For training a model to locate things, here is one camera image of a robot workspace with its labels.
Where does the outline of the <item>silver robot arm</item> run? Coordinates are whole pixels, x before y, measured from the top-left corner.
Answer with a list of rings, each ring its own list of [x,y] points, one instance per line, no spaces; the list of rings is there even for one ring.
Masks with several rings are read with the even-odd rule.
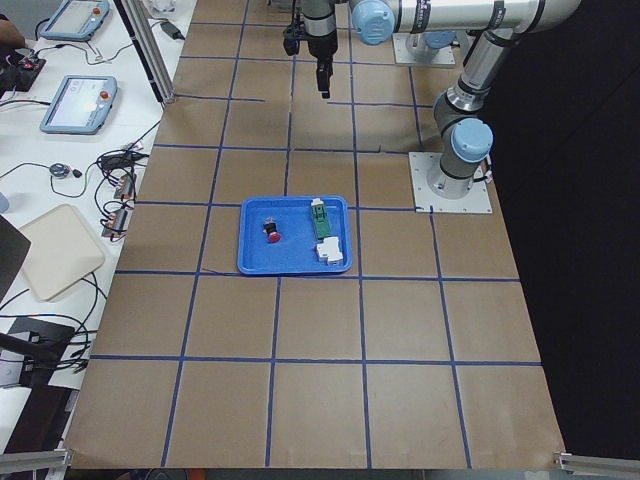
[[[338,50],[335,6],[331,1],[302,0],[301,13],[308,50],[316,59],[318,91],[329,99],[333,57]]]
[[[568,19],[578,1],[351,1],[352,24],[367,45],[397,33],[474,30],[479,37],[463,62],[457,82],[435,100],[434,120],[444,143],[427,173],[429,188],[447,199],[465,197],[478,165],[492,147],[493,134],[477,118],[491,83],[507,55],[526,34],[551,29]]]

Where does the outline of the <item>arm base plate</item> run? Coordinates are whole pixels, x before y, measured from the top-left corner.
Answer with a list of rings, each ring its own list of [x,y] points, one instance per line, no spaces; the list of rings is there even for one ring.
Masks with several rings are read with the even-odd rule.
[[[395,62],[405,66],[453,68],[456,60],[451,44],[455,40],[453,30],[396,33],[392,37]]]
[[[419,213],[492,214],[482,168],[473,176],[454,179],[441,170],[441,153],[410,152],[415,211]]]

